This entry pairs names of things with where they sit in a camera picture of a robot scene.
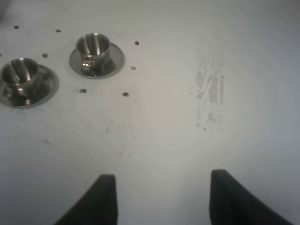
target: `smudge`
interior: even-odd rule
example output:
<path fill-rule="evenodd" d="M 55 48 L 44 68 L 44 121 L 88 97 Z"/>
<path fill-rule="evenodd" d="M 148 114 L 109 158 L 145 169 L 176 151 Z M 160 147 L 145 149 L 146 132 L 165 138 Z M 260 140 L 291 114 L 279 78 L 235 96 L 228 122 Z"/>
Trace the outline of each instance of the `smudge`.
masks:
<path fill-rule="evenodd" d="M 35 108 L 35 109 L 33 109 L 33 111 L 39 111 L 39 112 L 43 112 L 43 110 L 42 110 L 42 109 L 40 109 L 40 108 Z"/>
<path fill-rule="evenodd" d="M 14 140 L 15 142 L 17 142 L 17 141 L 20 140 L 20 138 L 19 138 L 18 136 L 13 136 L 13 140 Z"/>
<path fill-rule="evenodd" d="M 44 144 L 48 144 L 48 145 L 50 145 L 51 143 L 50 143 L 50 141 L 48 141 L 47 139 L 43 139 L 42 140 L 42 143 L 44 143 Z"/>
<path fill-rule="evenodd" d="M 22 109 L 21 110 L 16 109 L 15 112 L 16 112 L 16 114 L 22 116 L 21 120 L 22 120 L 23 123 L 25 123 L 26 122 L 26 114 L 25 114 L 25 112 Z"/>
<path fill-rule="evenodd" d="M 198 94 L 197 99 L 202 100 L 204 91 Z"/>
<path fill-rule="evenodd" d="M 224 76 L 220 77 L 220 105 L 223 105 L 224 100 Z"/>
<path fill-rule="evenodd" d="M 218 82 L 219 78 L 213 78 L 209 91 L 210 102 L 218 102 Z"/>
<path fill-rule="evenodd" d="M 218 40 L 208 42 L 208 56 L 203 56 L 195 76 L 198 99 L 198 125 L 204 131 L 222 130 L 224 101 L 223 45 Z"/>

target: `white surface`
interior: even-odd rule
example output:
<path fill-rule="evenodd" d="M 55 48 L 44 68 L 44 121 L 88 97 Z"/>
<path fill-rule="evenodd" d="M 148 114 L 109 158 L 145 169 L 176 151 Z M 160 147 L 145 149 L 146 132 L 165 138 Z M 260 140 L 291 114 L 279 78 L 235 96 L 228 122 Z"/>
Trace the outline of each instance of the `white surface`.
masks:
<path fill-rule="evenodd" d="M 60 88 L 34 109 L 0 106 L 0 224 L 53 224 L 102 173 L 116 175 L 120 225 L 210 224 L 216 168 L 298 223 L 299 10 L 295 0 L 10 1 L 0 66 L 31 57 Z M 120 73 L 89 80 L 69 67 L 90 32 L 124 51 Z M 203 57 L 224 76 L 223 122 L 208 127 Z"/>

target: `screw hole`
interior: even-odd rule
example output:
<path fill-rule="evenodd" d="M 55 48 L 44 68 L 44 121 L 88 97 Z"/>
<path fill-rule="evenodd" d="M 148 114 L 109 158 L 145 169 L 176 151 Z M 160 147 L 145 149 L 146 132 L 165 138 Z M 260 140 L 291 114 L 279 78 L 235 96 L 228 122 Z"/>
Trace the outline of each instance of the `screw hole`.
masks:
<path fill-rule="evenodd" d="M 79 91 L 80 93 L 84 93 L 84 94 L 86 94 L 88 91 L 86 90 L 86 89 L 80 89 L 80 91 Z"/>

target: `stainless steel cup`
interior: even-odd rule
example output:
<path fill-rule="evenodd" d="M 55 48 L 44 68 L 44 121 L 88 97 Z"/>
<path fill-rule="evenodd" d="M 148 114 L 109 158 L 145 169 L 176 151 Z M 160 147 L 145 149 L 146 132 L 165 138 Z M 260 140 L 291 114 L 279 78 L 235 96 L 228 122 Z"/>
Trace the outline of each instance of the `stainless steel cup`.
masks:
<path fill-rule="evenodd" d="M 111 42 L 103 34 L 87 34 L 78 39 L 76 50 L 82 59 L 82 70 L 101 73 L 110 61 Z"/>
<path fill-rule="evenodd" d="M 32 59 L 20 58 L 7 63 L 0 72 L 6 84 L 5 97 L 15 94 L 25 98 L 34 95 L 40 85 L 39 66 Z"/>

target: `metal cup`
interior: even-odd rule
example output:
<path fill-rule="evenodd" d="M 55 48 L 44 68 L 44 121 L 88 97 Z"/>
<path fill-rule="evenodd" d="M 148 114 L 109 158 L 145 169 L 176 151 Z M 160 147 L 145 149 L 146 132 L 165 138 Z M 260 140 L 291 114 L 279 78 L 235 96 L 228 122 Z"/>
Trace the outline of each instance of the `metal cup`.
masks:
<path fill-rule="evenodd" d="M 18 95 L 30 98 L 40 85 L 39 66 L 32 59 L 20 58 L 7 63 L 0 72 L 6 84 L 4 97 Z"/>
<path fill-rule="evenodd" d="M 76 50 L 82 59 L 82 70 L 101 73 L 110 61 L 111 42 L 103 34 L 87 34 L 78 39 Z"/>

